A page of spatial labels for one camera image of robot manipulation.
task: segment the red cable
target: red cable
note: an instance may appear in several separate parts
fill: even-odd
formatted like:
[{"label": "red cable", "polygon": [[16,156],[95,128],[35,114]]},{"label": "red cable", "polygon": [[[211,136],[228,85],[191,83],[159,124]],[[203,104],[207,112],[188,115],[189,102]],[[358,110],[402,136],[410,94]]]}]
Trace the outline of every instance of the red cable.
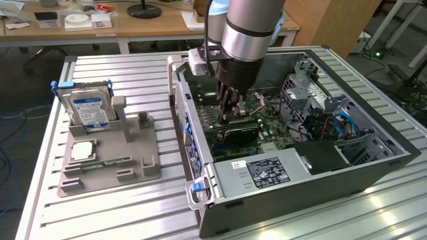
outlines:
[{"label": "red cable", "polygon": [[330,119],[331,119],[331,118],[328,117],[328,118],[326,119],[326,121],[324,121],[323,131],[322,131],[322,136],[320,136],[322,139],[323,139],[323,136],[324,136],[324,134],[326,134],[327,123],[328,123],[328,120],[330,120]]}]

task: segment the blue hard drive label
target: blue hard drive label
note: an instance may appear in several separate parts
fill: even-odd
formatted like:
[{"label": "blue hard drive label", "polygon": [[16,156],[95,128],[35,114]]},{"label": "blue hard drive label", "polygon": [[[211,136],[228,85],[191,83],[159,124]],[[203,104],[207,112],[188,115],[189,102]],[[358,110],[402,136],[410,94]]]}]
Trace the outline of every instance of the blue hard drive label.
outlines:
[{"label": "blue hard drive label", "polygon": [[101,109],[103,100],[100,97],[75,99],[72,103],[81,124],[87,128],[96,129],[108,125],[108,117],[105,111]]},{"label": "blue hard drive label", "polygon": [[291,181],[278,157],[248,162],[246,166],[259,189]]}]

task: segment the robotic arm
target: robotic arm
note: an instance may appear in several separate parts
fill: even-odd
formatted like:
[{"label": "robotic arm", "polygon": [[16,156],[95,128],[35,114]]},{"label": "robotic arm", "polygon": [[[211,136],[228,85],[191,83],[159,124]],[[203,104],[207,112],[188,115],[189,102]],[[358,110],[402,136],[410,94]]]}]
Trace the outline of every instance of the robotic arm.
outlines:
[{"label": "robotic arm", "polygon": [[[189,50],[188,63],[193,75],[207,74],[217,78],[220,124],[248,115],[244,99],[260,71],[278,22],[284,19],[284,2],[230,0],[228,12],[228,0],[208,2],[204,23],[208,41],[204,46]],[[211,5],[216,7],[213,12],[209,11]]]}]

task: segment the chair wheel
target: chair wheel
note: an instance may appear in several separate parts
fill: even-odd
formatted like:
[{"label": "chair wheel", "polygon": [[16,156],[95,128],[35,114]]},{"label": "chair wheel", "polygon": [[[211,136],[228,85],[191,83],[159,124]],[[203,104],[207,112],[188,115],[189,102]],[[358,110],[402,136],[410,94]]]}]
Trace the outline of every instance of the chair wheel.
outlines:
[{"label": "chair wheel", "polygon": [[394,77],[396,75],[396,73],[394,71],[391,71],[391,70],[387,72],[387,74],[388,74],[390,77]]},{"label": "chair wheel", "polygon": [[93,51],[99,51],[100,50],[100,45],[92,44],[92,49],[93,49]]},{"label": "chair wheel", "polygon": [[156,42],[153,42],[152,44],[149,44],[149,46],[151,46],[152,49],[157,50],[157,43],[156,43]]},{"label": "chair wheel", "polygon": [[32,68],[24,68],[23,71],[24,71],[24,74],[25,74],[25,75],[32,75],[32,74],[35,74],[35,70],[33,70]]},{"label": "chair wheel", "polygon": [[19,47],[19,51],[21,54],[27,54],[29,52],[28,47]]}]

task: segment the aluminum workbench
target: aluminum workbench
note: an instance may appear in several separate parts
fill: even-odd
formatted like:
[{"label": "aluminum workbench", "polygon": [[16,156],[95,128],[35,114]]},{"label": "aluminum workbench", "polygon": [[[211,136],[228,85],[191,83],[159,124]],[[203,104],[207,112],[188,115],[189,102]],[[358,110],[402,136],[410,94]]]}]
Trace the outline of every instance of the aluminum workbench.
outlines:
[{"label": "aluminum workbench", "polygon": [[[209,239],[426,239],[427,130],[330,49],[310,48],[422,155],[364,192]],[[155,119],[161,178],[59,198],[56,188],[69,118],[55,99],[16,239],[199,238],[196,215],[187,204],[184,168],[167,94],[167,56],[181,53],[83,56],[64,63],[60,81],[91,82],[109,78],[115,95],[127,97],[125,113],[149,111]],[[319,75],[328,92],[339,94],[332,81],[322,72]]]}]

